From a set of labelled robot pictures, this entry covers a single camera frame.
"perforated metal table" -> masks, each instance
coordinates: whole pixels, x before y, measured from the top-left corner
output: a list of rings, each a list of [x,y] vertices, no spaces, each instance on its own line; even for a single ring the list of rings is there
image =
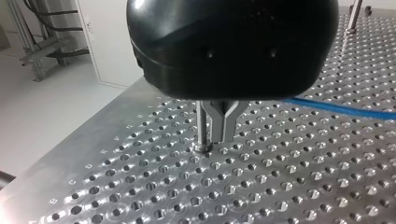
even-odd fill
[[[396,111],[393,15],[350,37],[340,16],[301,97]],[[394,120],[251,102],[235,141],[200,154],[194,109],[138,81],[0,191],[0,223],[396,223]]]

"blue cable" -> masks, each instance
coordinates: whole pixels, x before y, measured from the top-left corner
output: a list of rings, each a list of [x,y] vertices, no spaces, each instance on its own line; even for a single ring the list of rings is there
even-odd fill
[[[326,104],[326,103],[322,103],[322,102],[310,101],[310,100],[299,99],[299,98],[292,98],[289,100],[284,100],[284,102],[294,104],[294,105],[303,105],[303,106],[314,107],[316,109],[332,111],[332,112],[340,113],[340,114],[366,117],[366,118],[371,118],[371,119],[396,119],[396,113],[356,109],[356,108],[352,108],[352,107],[348,107],[348,106],[332,105],[332,104]]]

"black plastic housing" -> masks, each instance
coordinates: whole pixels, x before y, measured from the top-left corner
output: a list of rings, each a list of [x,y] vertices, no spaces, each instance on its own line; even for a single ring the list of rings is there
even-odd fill
[[[148,83],[194,100],[275,100],[309,89],[337,32],[337,0],[129,0]]]

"metal pin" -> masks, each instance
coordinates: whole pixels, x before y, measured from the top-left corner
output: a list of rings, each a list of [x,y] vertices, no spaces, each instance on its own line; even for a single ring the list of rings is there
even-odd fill
[[[363,0],[355,0],[353,4],[352,13],[350,14],[349,24],[346,33],[351,35],[356,33],[356,23],[358,22],[359,13],[361,12],[361,4]]]

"white floor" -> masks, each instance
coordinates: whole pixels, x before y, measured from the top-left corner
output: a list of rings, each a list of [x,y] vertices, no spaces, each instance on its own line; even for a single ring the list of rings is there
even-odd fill
[[[99,85],[90,62],[33,78],[17,58],[0,55],[0,171],[15,176],[122,93]]]

